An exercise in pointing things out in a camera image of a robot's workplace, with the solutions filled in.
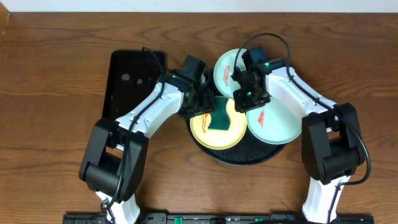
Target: white backdrop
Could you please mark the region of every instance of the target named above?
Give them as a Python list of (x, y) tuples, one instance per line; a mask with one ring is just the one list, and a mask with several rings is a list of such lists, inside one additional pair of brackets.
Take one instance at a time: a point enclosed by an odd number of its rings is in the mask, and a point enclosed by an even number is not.
[(398, 0), (0, 0), (10, 12), (398, 12)]

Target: wooden tabletop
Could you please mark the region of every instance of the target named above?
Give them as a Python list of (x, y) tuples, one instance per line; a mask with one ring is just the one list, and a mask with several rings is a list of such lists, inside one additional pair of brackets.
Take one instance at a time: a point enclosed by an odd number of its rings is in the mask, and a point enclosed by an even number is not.
[[(100, 210), (78, 170), (114, 50), (147, 45), (165, 51), (170, 68), (187, 54), (214, 67), (260, 32), (282, 35), (297, 73), (358, 111), (373, 169), (365, 184), (344, 189), (338, 211), (395, 223), (398, 15), (150, 13), (11, 14), (0, 47), (0, 223), (60, 223), (67, 212)], [(278, 40), (257, 45), (286, 56)], [(263, 164), (229, 166), (202, 153), (173, 116), (150, 140), (137, 203), (174, 213), (299, 211), (310, 180), (300, 146), (297, 138)]]

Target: black cable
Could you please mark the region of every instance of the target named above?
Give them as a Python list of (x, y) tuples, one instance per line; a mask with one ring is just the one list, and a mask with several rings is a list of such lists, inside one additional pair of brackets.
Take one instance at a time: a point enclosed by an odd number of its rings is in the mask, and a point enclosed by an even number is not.
[(140, 116), (162, 96), (163, 91), (164, 91), (165, 76), (164, 76), (164, 72), (162, 69), (162, 65), (160, 64), (159, 59), (156, 57), (155, 53), (153, 51), (151, 51), (150, 48), (148, 48), (146, 46), (142, 47), (143, 52), (145, 51), (145, 49), (151, 54), (153, 59), (156, 61), (157, 69), (159, 70), (160, 75), (162, 77), (162, 87), (160, 89), (160, 93), (150, 103), (148, 103), (148, 105), (146, 105), (140, 112), (138, 112), (138, 114), (135, 115), (135, 117), (131, 121), (129, 130), (127, 131), (127, 134), (126, 134), (126, 141), (124, 143), (124, 150), (123, 150), (123, 156), (122, 156), (121, 168), (120, 168), (120, 176), (119, 176), (118, 184), (116, 186), (115, 194), (109, 203), (103, 204), (103, 209), (105, 209), (106, 211), (110, 211), (109, 209), (112, 207), (113, 203), (119, 196), (119, 193), (121, 190), (121, 186), (123, 183), (124, 168), (126, 166), (127, 151), (129, 150), (129, 146), (130, 146), (130, 134), (131, 134), (132, 128), (137, 123), (137, 120), (140, 118)]
[(286, 66), (286, 72), (287, 72), (287, 75), (288, 75), (288, 77), (289, 77), (289, 80), (290, 80), (291, 82), (293, 82), (293, 84), (294, 84), (297, 88), (299, 88), (301, 91), (303, 91), (303, 93), (305, 93), (308, 97), (310, 97), (315, 103), (318, 103), (319, 105), (321, 105), (321, 106), (323, 106), (324, 108), (326, 108), (328, 111), (331, 111), (335, 116), (337, 116), (337, 118), (339, 119), (339, 121), (340, 121), (341, 123), (343, 123), (344, 125), (346, 125), (346, 126), (354, 133), (355, 137), (358, 138), (358, 140), (359, 140), (359, 142), (361, 143), (362, 148), (363, 148), (363, 150), (364, 150), (365, 159), (366, 159), (366, 173), (365, 173), (364, 177), (363, 177), (362, 179), (360, 179), (360, 180), (355, 180), (355, 181), (351, 181), (351, 182), (338, 183), (338, 184), (336, 185), (336, 190), (335, 190), (335, 193), (333, 194), (333, 198), (332, 198), (332, 201), (331, 201), (331, 204), (330, 204), (330, 209), (329, 209), (329, 211), (328, 211), (328, 220), (327, 220), (327, 224), (329, 224), (329, 223), (330, 223), (331, 211), (332, 211), (332, 209), (333, 209), (333, 207), (334, 207), (334, 205), (335, 205), (336, 198), (337, 198), (337, 193), (338, 193), (339, 190), (341, 190), (341, 186), (344, 186), (344, 185), (357, 185), (357, 184), (362, 184), (363, 182), (365, 182), (365, 181), (369, 178), (369, 176), (370, 176), (370, 174), (371, 174), (371, 160), (370, 160), (370, 156), (369, 156), (368, 149), (367, 149), (367, 147), (365, 146), (365, 143), (364, 143), (364, 141), (362, 140), (361, 136), (359, 135), (359, 133), (357, 132), (357, 130), (354, 129), (353, 125), (352, 125), (350, 122), (348, 122), (346, 119), (344, 119), (344, 117), (342, 117), (342, 116), (339, 114), (339, 112), (337, 112), (336, 110), (334, 110), (334, 108), (329, 107), (328, 105), (322, 103), (322, 101), (321, 101), (319, 98), (317, 98), (317, 97), (311, 95), (311, 93), (309, 93), (306, 89), (304, 89), (302, 86), (300, 86), (300, 85), (294, 80), (294, 76), (292, 76), (292, 75), (290, 74), (290, 61), (291, 61), (290, 47), (289, 47), (288, 43), (286, 42), (286, 40), (283, 39), (281, 36), (276, 35), (276, 34), (271, 34), (271, 33), (261, 33), (261, 34), (255, 35), (255, 36), (251, 37), (249, 40), (247, 40), (247, 41), (242, 45), (242, 47), (238, 50), (238, 53), (236, 54), (235, 63), (234, 63), (234, 72), (235, 72), (236, 62), (238, 61), (238, 56), (239, 56), (240, 51), (241, 51), (241, 50), (244, 48), (244, 46), (246, 46), (246, 44), (248, 44), (250, 41), (256, 39), (257, 37), (263, 36), (263, 35), (269, 35), (269, 36), (276, 37), (276, 38), (278, 38), (279, 40), (281, 40), (281, 41), (285, 44), (286, 49), (287, 49), (287, 55), (288, 55), (288, 59), (287, 59), (287, 62), (285, 62), (285, 66)]

